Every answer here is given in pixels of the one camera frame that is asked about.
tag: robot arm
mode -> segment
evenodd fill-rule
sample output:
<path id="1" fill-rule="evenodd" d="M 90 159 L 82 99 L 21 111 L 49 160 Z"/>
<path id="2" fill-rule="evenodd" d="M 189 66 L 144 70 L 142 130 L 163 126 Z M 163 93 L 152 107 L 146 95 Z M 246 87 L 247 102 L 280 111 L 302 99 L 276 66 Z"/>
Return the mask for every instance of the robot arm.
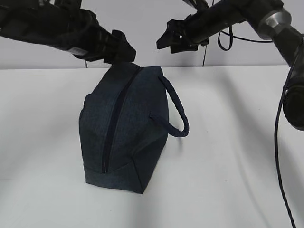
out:
<path id="1" fill-rule="evenodd" d="M 208 7 L 205 0 L 183 0 L 197 10 L 183 21 L 171 20 L 157 48 L 172 53 L 197 51 L 208 38 L 236 23 L 248 21 L 262 39 L 271 39 L 294 71 L 288 82 L 284 113 L 292 126 L 304 131 L 303 34 L 291 26 L 292 17 L 280 0 L 221 0 Z"/>
<path id="2" fill-rule="evenodd" d="M 0 0 L 0 36 L 47 45 L 86 61 L 133 62 L 136 51 L 121 31 L 102 28 L 82 0 Z"/>

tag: zipper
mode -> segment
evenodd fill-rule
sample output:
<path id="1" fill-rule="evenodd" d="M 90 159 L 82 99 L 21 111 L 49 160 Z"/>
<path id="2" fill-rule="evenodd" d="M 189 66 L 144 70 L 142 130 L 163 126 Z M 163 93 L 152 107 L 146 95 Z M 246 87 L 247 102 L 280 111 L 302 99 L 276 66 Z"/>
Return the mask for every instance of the zipper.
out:
<path id="1" fill-rule="evenodd" d="M 135 73 L 133 74 L 133 76 L 129 80 L 128 84 L 126 84 L 125 87 L 120 92 L 120 94 L 117 98 L 117 101 L 115 103 L 115 106 L 114 106 L 114 109 L 113 109 L 113 112 L 112 112 L 113 114 L 112 114 L 110 124 L 109 124 L 109 128 L 108 128 L 108 133 L 107 133 L 107 136 L 106 136 L 106 139 L 105 139 L 104 152 L 103 152 L 103 156 L 102 156 L 102 160 L 101 160 L 101 173 L 109 172 L 110 153 L 111 153 L 111 149 L 112 149 L 114 134 L 115 134 L 115 130 L 116 130 L 116 127 L 117 127 L 117 122 L 118 122 L 118 119 L 119 119 L 119 116 L 120 116 L 120 112 L 122 110 L 124 100 L 125 100 L 125 97 L 127 95 L 129 87 L 131 86 L 135 77 L 139 74 L 139 72 L 142 69 L 143 68 L 140 67 L 135 71 Z"/>

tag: dark blue bag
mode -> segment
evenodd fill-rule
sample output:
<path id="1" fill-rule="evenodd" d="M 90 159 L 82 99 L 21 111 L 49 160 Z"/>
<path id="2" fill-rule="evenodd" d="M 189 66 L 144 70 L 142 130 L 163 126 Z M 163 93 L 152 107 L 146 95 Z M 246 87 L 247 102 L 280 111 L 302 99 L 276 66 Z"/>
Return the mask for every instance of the dark blue bag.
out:
<path id="1" fill-rule="evenodd" d="M 168 122 L 166 90 L 184 122 L 182 132 Z M 185 137 L 189 123 L 160 67 L 120 63 L 86 96 L 79 132 L 87 183 L 142 194 L 168 133 Z"/>

